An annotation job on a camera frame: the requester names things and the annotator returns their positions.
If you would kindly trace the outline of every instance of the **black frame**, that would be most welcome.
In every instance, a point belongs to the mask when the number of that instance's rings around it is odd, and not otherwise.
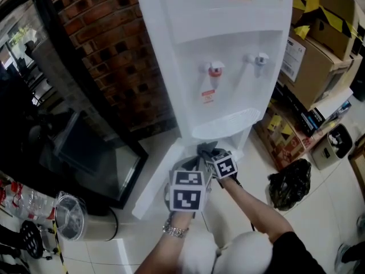
[[[8,16],[13,10],[27,1],[29,0],[7,0],[3,5],[0,6],[0,21],[6,18],[6,16]],[[23,169],[23,171],[27,172],[28,175],[31,172],[32,174],[38,176],[36,185],[34,185],[35,180],[33,178],[25,178],[24,175],[20,176],[20,174],[18,174],[18,176],[12,176],[11,174],[8,174],[19,182],[22,182],[25,185],[32,187],[46,195],[55,197],[59,191],[66,191],[70,194],[83,198],[86,203],[89,202],[89,204],[107,204],[108,206],[123,209],[148,158],[148,154],[138,143],[138,141],[133,138],[129,129],[126,128],[126,126],[121,122],[117,113],[112,109],[109,102],[106,100],[102,92],[99,90],[97,84],[92,79],[90,73],[77,54],[74,45],[66,33],[66,30],[61,24],[58,14],[54,9],[52,0],[32,1],[44,24],[44,28],[47,31],[48,37],[51,40],[65,68],[70,72],[75,82],[85,93],[86,97],[90,100],[100,116],[106,120],[106,122],[119,135],[120,139],[126,145],[128,145],[132,151],[137,156],[139,156],[140,159],[119,201],[92,192],[77,184],[71,184],[68,186],[62,182],[62,179],[59,176],[43,168],[40,164],[35,166],[28,163],[27,168]]]

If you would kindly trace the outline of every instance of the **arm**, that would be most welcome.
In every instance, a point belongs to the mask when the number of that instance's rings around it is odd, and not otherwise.
[[[269,235],[272,243],[284,233],[293,232],[289,222],[280,213],[251,196],[233,179],[225,178],[220,182],[252,224],[260,232]]]
[[[190,212],[178,212],[173,216],[171,225],[179,229],[187,229],[192,217],[193,214]],[[138,268],[136,274],[176,273],[177,261],[183,248],[184,240],[164,233],[158,244]]]

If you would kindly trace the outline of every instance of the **black plastic bag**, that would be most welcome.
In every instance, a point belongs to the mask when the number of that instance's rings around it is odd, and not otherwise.
[[[305,159],[298,159],[278,174],[268,177],[270,197],[275,208],[287,211],[309,193],[311,166]]]

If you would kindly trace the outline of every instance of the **silver bracelet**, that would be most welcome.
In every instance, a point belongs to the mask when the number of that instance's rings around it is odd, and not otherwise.
[[[169,216],[169,218],[166,220],[165,225],[163,226],[163,232],[174,236],[174,237],[178,237],[179,239],[183,239],[186,235],[186,233],[189,231],[188,229],[179,229],[176,227],[171,226],[171,220],[172,220],[172,216],[173,216],[174,212],[172,212]]]

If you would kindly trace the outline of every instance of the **metal trash can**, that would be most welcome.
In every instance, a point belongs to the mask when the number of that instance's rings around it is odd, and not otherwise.
[[[118,231],[118,220],[113,210],[105,216],[89,215],[85,204],[71,195],[57,200],[55,221],[58,234],[69,241],[109,241]]]
[[[319,170],[343,159],[352,148],[352,139],[343,124],[337,125],[313,149],[312,157]]]

